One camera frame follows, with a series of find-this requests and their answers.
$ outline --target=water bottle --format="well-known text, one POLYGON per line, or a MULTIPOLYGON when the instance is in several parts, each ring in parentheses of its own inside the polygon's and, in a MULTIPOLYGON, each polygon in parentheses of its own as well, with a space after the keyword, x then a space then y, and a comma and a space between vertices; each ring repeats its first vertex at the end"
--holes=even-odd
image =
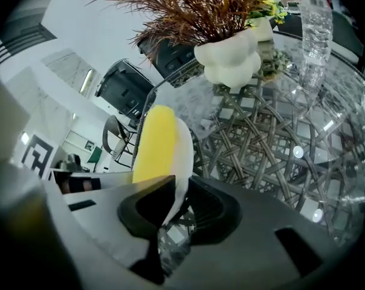
POLYGON ((311 64, 324 66, 331 53, 333 39, 332 9, 328 0, 299 0, 303 56, 311 64))

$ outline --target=sponge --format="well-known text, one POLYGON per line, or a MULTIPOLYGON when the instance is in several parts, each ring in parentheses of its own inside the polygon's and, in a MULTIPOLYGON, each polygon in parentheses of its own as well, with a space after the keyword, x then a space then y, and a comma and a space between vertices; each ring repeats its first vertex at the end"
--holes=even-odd
POLYGON ((134 165, 133 182, 170 175, 176 142, 173 109, 156 105, 146 115, 134 165))

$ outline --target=black office chair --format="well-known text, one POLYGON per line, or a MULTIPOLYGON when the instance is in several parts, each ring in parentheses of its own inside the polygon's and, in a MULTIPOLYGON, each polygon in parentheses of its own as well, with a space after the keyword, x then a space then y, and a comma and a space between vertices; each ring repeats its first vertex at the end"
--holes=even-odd
MULTIPOLYGON (((336 11, 332 12, 333 15, 333 42, 341 45, 347 50, 351 51, 358 57, 358 62, 355 63, 356 66, 362 69, 362 56, 364 53, 364 45, 361 43, 359 38, 354 32, 352 25, 347 21, 347 19, 336 11)), ((274 28, 276 23, 271 21, 271 26, 274 28)), ((285 22, 278 25, 278 30, 281 32, 293 34, 298 37, 302 37, 302 19, 298 15, 288 15, 285 22)), ((337 50, 338 54, 341 54, 344 58, 345 53, 341 53, 337 50)))
MULTIPOLYGON (((153 45, 149 40, 142 40, 138 47, 141 54, 147 57, 152 54, 153 45)), ((157 53, 152 59, 153 66, 160 72, 161 76, 166 78, 181 66, 185 65, 195 58, 193 52, 194 46, 191 45, 175 45, 171 46, 168 39, 160 42, 157 53)))
POLYGON ((135 132, 127 130, 114 115, 111 115, 105 123, 102 134, 103 148, 113 157, 114 161, 121 166, 130 168, 130 165, 121 163, 120 158, 123 153, 133 155, 133 153, 128 149, 128 145, 131 145, 134 148, 134 144, 130 143, 134 134, 135 132), (117 138, 121 139, 114 149, 111 149, 108 143, 109 131, 117 138))

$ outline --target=brown grass plant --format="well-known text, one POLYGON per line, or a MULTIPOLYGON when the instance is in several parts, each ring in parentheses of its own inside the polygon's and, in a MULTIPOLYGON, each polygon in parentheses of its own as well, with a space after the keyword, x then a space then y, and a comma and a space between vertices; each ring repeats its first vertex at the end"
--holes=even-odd
POLYGON ((228 39, 246 29, 245 23, 252 11, 264 8, 263 0, 108 1, 117 7, 152 15, 152 20, 136 31, 133 43, 147 39, 154 45, 154 52, 164 39, 169 39, 172 45, 202 45, 228 39))

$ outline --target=glass table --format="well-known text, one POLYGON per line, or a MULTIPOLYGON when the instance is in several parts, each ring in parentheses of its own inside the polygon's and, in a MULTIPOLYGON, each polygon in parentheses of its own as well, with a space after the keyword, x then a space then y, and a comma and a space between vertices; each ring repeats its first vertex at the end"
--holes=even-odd
POLYGON ((210 84, 196 60, 184 65, 148 95, 138 133, 150 106, 166 103, 193 131, 196 175, 276 197, 339 245, 355 239, 365 212, 365 78, 334 53, 310 70, 302 40, 283 33, 259 54, 261 70, 238 89, 210 84), (199 85, 210 87, 207 105, 199 85), (174 104, 181 96, 184 109, 174 104), (210 111, 193 124, 203 106, 210 111))

